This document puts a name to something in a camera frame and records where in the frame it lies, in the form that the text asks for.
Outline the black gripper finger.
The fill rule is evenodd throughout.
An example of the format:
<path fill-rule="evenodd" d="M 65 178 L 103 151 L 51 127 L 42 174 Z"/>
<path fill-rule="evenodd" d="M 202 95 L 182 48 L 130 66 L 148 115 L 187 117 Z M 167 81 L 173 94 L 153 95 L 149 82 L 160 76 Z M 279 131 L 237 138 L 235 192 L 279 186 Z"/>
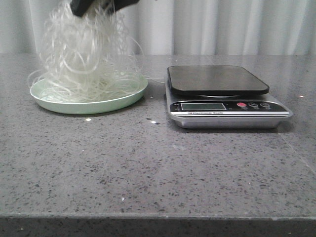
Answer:
<path fill-rule="evenodd" d="M 94 0 L 71 0 L 70 9 L 72 14 L 77 17 L 83 17 L 93 2 Z"/>
<path fill-rule="evenodd" d="M 113 0 L 110 4 L 110 9 L 108 12 L 116 12 L 125 7 L 135 5 L 139 2 L 139 0 Z"/>

